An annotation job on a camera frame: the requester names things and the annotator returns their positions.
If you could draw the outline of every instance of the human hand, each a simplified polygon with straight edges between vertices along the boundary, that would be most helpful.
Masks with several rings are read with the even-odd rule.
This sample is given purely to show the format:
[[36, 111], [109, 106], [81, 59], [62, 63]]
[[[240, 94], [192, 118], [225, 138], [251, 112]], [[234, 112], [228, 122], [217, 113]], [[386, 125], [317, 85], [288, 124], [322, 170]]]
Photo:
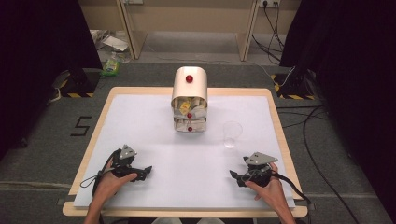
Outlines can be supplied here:
[[[273, 162], [271, 162], [270, 165], [272, 170], [277, 172], [277, 166]], [[258, 201], [262, 198], [279, 215], [282, 223], [295, 223], [288, 203], [286, 202], [282, 183], [278, 178], [271, 176], [270, 182], [264, 188], [252, 181], [247, 181], [245, 184], [257, 192], [254, 200]]]
[[[110, 168], [111, 161], [106, 165], [106, 168]], [[107, 200], [114, 196], [119, 191], [122, 185], [128, 183], [131, 180], [137, 178], [137, 174], [129, 174], [124, 177], [118, 178], [111, 172], [105, 173], [93, 195], [93, 199], [90, 203], [87, 216], [84, 219], [84, 224], [97, 224], [100, 217], [100, 211]]]
[[[106, 168], [109, 169], [110, 165], [111, 161], [107, 164]], [[118, 178], [110, 171], [106, 172], [102, 176], [92, 200], [98, 200], [101, 203], [105, 203], [113, 197], [124, 184], [134, 180], [135, 178], [137, 178], [137, 174], [135, 173]]]

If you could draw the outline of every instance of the gray carpet floor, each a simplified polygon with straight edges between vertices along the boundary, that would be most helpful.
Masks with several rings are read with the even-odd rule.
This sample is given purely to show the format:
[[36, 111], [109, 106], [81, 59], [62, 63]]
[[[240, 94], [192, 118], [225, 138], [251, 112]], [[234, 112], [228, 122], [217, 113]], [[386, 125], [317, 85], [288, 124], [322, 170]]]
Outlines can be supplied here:
[[[81, 223], [83, 217], [66, 217], [62, 199], [67, 195], [111, 88], [117, 86], [172, 87], [182, 63], [123, 63], [116, 77], [102, 77], [92, 98], [61, 98], [41, 113], [27, 136], [28, 146], [12, 148], [0, 161], [0, 223]], [[323, 180], [304, 144], [302, 122], [325, 99], [285, 100], [276, 97], [272, 79], [257, 65], [198, 64], [207, 73], [208, 87], [269, 89], [304, 193], [315, 203], [312, 223], [353, 223], [351, 215]], [[269, 74], [284, 68], [265, 66]], [[83, 133], [75, 128], [89, 126]], [[345, 200], [360, 223], [391, 223], [361, 168], [349, 158], [331, 113], [323, 106], [306, 123], [306, 142], [328, 182]], [[276, 218], [259, 223], [278, 223]]]

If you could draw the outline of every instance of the cable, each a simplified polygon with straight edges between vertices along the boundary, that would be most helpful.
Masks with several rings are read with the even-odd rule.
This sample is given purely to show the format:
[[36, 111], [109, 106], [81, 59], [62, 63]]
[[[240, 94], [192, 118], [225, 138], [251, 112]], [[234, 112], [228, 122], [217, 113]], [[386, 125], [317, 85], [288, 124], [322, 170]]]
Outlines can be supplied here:
[[[267, 1], [264, 1], [264, 2], [263, 2], [264, 14], [265, 14], [265, 17], [267, 18], [268, 22], [270, 23], [271, 29], [272, 29], [272, 31], [273, 31], [273, 35], [272, 35], [271, 40], [270, 40], [270, 43], [269, 43], [269, 45], [268, 45], [268, 49], [271, 48], [272, 41], [273, 41], [273, 39], [275, 38], [275, 39], [277, 40], [277, 43], [278, 43], [278, 45], [279, 45], [279, 48], [283, 51], [284, 44], [283, 44], [282, 41], [280, 40], [278, 31], [277, 31], [277, 23], [278, 23], [278, 20], [279, 20], [279, 4], [278, 4], [278, 3], [275, 3], [275, 14], [276, 14], [276, 15], [275, 15], [275, 26], [272, 24], [272, 22], [271, 22], [271, 20], [270, 20], [270, 18], [269, 18], [269, 16], [268, 16], [268, 14], [267, 14], [266, 9], [267, 9]], [[271, 59], [270, 59], [269, 56], [270, 56], [270, 55], [268, 54], [268, 60], [269, 60], [271, 63], [274, 63], [273, 61], [271, 61]]]
[[268, 56], [271, 56], [280, 62], [280, 59], [278, 57], [276, 57], [275, 54], [273, 54], [270, 50], [277, 51], [277, 52], [282, 52], [282, 51], [277, 50], [277, 49], [270, 49], [269, 47], [265, 47], [263, 44], [261, 44], [259, 41], [257, 41], [257, 39], [254, 35], [252, 35], [252, 37], [253, 37], [253, 40], [256, 42], [256, 44], [259, 46], [259, 49], [261, 49], [262, 51], [267, 53]]
[[[317, 118], [317, 119], [327, 119], [327, 118], [318, 117], [318, 115], [322, 114], [322, 113], [325, 113], [325, 112], [323, 111], [323, 112], [317, 113], [316, 115], [313, 115], [311, 117], [314, 117], [314, 118]], [[308, 116], [306, 114], [294, 113], [294, 112], [278, 112], [278, 114], [294, 114], [294, 115]], [[299, 125], [299, 124], [302, 124], [302, 123], [304, 123], [304, 121], [301, 121], [301, 122], [298, 122], [298, 123], [294, 123], [294, 124], [290, 124], [290, 125], [287, 125], [287, 126], [282, 126], [282, 128], [286, 129], [286, 128], [289, 128], [289, 127], [292, 127], [292, 126], [296, 126], [296, 125]]]
[[346, 208], [346, 210], [348, 211], [348, 213], [352, 216], [353, 220], [359, 224], [358, 219], [355, 217], [355, 215], [353, 214], [352, 210], [349, 208], [349, 206], [347, 205], [347, 203], [344, 201], [344, 199], [341, 197], [341, 195], [337, 192], [337, 190], [335, 190], [335, 188], [332, 186], [332, 184], [330, 184], [329, 180], [324, 176], [324, 174], [320, 171], [314, 157], [312, 156], [311, 150], [307, 144], [306, 141], [306, 134], [305, 134], [305, 130], [306, 130], [306, 123], [308, 122], [308, 120], [312, 117], [312, 115], [315, 113], [315, 111], [317, 111], [319, 108], [321, 108], [322, 105], [317, 106], [315, 109], [313, 109], [311, 111], [311, 113], [308, 115], [308, 117], [306, 118], [306, 120], [304, 121], [304, 126], [303, 126], [303, 137], [304, 137], [304, 145], [306, 148], [306, 151], [308, 152], [309, 158], [311, 159], [312, 163], [314, 164], [315, 168], [317, 169], [318, 173], [320, 174], [320, 176], [323, 178], [323, 180], [326, 182], [326, 184], [330, 187], [330, 189], [332, 189], [332, 191], [334, 192], [334, 194], [338, 197], [338, 199], [341, 201], [341, 203], [344, 205], [344, 207]]

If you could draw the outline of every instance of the red dot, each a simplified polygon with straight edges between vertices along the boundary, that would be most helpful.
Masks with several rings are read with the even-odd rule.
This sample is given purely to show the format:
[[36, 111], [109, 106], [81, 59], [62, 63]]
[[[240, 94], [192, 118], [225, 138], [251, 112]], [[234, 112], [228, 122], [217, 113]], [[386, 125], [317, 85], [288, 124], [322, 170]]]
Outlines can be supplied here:
[[187, 81], [188, 83], [191, 83], [193, 79], [194, 79], [194, 78], [192, 77], [192, 75], [186, 76], [186, 81]]

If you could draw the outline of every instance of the black curtain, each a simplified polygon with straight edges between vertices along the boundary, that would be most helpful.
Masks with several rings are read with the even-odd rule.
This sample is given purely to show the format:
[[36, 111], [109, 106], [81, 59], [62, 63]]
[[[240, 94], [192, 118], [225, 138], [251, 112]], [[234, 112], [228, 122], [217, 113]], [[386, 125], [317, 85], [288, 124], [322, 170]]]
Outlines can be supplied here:
[[[396, 2], [328, 1], [341, 6], [330, 11], [313, 2], [302, 1], [281, 65], [317, 72], [346, 150], [396, 222]], [[332, 22], [322, 23], [323, 15]]]
[[26, 137], [65, 70], [101, 68], [77, 0], [0, 3], [0, 158]]

